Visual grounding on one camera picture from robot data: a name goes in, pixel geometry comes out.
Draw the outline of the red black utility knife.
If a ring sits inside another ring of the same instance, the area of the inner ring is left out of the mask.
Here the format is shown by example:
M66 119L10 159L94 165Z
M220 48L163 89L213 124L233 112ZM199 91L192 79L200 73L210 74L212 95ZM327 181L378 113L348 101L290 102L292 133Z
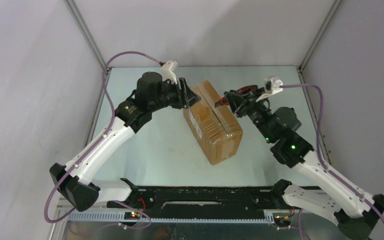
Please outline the red black utility knife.
M247 85L237 90L230 90L229 92L239 92L248 94L245 100L254 100L257 96L257 85Z

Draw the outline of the brown cardboard express box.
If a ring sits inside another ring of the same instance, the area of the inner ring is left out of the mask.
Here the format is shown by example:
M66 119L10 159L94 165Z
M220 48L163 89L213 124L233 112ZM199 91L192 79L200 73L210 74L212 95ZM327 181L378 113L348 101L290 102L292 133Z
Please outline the brown cardboard express box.
M221 96L208 80L190 89L200 101L184 109L183 116L208 162L214 166L237 153L243 129L227 106L215 107Z

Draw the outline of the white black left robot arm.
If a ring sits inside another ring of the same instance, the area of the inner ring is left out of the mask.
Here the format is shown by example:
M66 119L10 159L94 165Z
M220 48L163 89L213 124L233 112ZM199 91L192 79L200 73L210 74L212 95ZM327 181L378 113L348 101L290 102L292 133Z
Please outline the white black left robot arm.
M115 201L133 208L138 194L132 191L132 183L123 179L97 181L94 176L123 143L152 119L154 112L167 107L188 109L200 99L183 77L173 83L157 72L144 73L131 95L113 109L100 135L65 165L55 163L50 168L56 189L78 212L96 203Z

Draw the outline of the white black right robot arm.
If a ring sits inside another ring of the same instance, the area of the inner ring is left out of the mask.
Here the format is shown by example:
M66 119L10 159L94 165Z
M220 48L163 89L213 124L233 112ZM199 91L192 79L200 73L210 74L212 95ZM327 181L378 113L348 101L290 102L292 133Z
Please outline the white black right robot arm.
M307 176L323 190L323 194L314 193L280 179L270 190L275 208L289 205L316 214L351 240L369 239L378 221L384 221L384 195L373 195L357 187L325 161L297 133L301 122L293 108L271 111L269 101L260 99L256 90L227 91L214 106L229 106L236 117L249 117L271 144L270 151L280 164Z

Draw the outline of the aluminium left corner post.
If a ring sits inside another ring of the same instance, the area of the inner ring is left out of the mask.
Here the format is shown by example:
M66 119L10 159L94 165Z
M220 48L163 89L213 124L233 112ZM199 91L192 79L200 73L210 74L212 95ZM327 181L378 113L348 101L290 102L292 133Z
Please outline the aluminium left corner post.
M79 29L81 35L83 36L87 46L89 47L90 51L92 52L92 55L94 56L95 60L99 64L99 66L105 70L106 67L106 61L89 29L89 26L87 25L78 5L76 4L75 0L64 0L64 3L66 4L67 9L69 10L72 19L74 20L75 24L77 25L77 28Z

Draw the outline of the aluminium corner post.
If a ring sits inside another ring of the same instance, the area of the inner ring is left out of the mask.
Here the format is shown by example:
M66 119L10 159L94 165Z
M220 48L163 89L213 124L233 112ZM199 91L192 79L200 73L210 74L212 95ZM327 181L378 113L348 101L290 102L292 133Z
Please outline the aluminium corner post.
M76 4L75 0L64 0L64 3L66 4L67 9L69 10L72 19L74 20L75 24L77 25L77 28L79 29L81 35L83 36L87 46L89 47L90 51L92 52L92 55L94 56L95 60L99 64L99 66L105 70L106 67L106 61L89 29L89 26L87 25L78 5Z
M343 4L343 0L334 0L332 5L330 6L327 15L322 21L322 24L320 25L319 29L316 32L315 37L313 38L308 50L306 51L303 60L301 61L298 69L301 73L304 72L306 66L308 65L310 59L312 58L316 48L318 47L319 43L321 42L322 38L324 37L325 33L327 32L328 28L331 25L331 22L337 15L337 12L339 11L341 5Z

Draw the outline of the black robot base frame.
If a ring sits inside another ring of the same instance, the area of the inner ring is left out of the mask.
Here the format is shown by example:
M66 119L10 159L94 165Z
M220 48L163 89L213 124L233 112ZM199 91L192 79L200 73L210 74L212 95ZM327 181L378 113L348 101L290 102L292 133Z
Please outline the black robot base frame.
M334 213L339 206L315 187L287 180L274 186L139 186L129 183L126 200L107 200L72 220L150 223L280 224L286 226L300 210Z

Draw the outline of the aluminium right corner post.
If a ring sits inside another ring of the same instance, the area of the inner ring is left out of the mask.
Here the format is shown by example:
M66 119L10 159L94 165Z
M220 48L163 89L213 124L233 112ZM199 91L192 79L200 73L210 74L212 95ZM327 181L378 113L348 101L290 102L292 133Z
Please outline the aluminium right corner post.
M304 72L306 66L308 65L310 59L312 58L316 48L318 47L319 43L321 42L322 38L324 37L325 33L327 32L328 28L331 25L331 22L337 15L337 12L339 11L341 5L343 4L343 0L334 0L332 5L330 6L327 15L322 21L322 24L320 25L319 29L316 32L315 37L313 38L308 50L306 51L303 60L301 61L298 69L301 73Z

